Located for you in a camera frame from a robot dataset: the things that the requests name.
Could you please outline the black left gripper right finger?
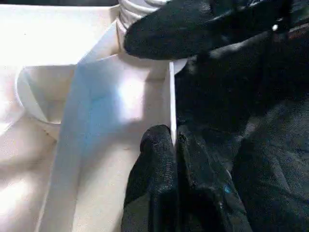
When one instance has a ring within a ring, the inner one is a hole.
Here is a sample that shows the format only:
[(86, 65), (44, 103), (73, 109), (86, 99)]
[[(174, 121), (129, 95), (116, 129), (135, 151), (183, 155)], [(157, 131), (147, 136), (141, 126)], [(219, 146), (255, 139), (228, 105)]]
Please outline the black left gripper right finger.
[(183, 232), (249, 232), (247, 212), (218, 152), (200, 131), (177, 132)]

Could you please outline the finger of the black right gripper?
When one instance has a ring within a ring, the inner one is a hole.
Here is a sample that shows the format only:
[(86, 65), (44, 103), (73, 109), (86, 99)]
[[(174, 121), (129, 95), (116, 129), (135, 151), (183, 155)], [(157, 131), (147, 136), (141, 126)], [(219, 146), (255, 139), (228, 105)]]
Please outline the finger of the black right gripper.
[(277, 15), (276, 0), (171, 0), (128, 28), (124, 49), (138, 58), (188, 58), (254, 37)]

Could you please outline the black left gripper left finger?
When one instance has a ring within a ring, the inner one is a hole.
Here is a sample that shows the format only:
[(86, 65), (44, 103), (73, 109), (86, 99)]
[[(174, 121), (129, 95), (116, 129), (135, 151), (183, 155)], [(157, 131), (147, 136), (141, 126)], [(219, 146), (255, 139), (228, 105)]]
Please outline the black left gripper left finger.
[(140, 155), (128, 176), (121, 231), (178, 230), (177, 174), (169, 128), (166, 125), (150, 127), (140, 141)]

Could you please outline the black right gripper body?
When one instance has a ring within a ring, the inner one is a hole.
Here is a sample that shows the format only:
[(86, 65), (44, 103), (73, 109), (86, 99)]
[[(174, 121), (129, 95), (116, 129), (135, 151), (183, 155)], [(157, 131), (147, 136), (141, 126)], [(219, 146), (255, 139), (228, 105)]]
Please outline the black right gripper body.
[(279, 29), (291, 29), (309, 22), (308, 0), (283, 0), (277, 24)]

